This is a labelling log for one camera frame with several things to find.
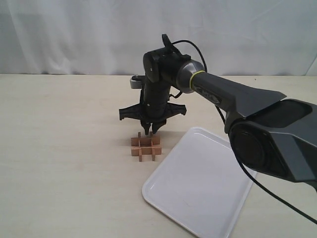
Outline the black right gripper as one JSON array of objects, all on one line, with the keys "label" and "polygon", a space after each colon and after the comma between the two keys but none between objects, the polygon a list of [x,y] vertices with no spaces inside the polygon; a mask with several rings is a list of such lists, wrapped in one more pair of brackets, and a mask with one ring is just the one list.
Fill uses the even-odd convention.
[{"label": "black right gripper", "polygon": [[165,120],[187,113],[185,105],[169,102],[170,88],[166,82],[151,83],[145,79],[140,89],[139,103],[119,109],[119,119],[139,120],[145,135],[149,135],[151,126],[152,133],[156,134],[165,125]]}]

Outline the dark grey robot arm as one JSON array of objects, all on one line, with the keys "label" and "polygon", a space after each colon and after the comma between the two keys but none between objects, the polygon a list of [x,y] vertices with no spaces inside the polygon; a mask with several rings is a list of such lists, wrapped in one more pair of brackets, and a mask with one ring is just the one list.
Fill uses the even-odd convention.
[{"label": "dark grey robot arm", "polygon": [[182,54],[166,34],[163,47],[144,54],[144,75],[133,76],[138,104],[119,110],[120,119],[140,121],[157,132],[168,118],[186,114],[171,103],[170,89],[198,93],[225,112],[224,131],[238,162],[291,182],[317,185],[317,107],[278,91],[253,88],[207,72],[205,61]]}]

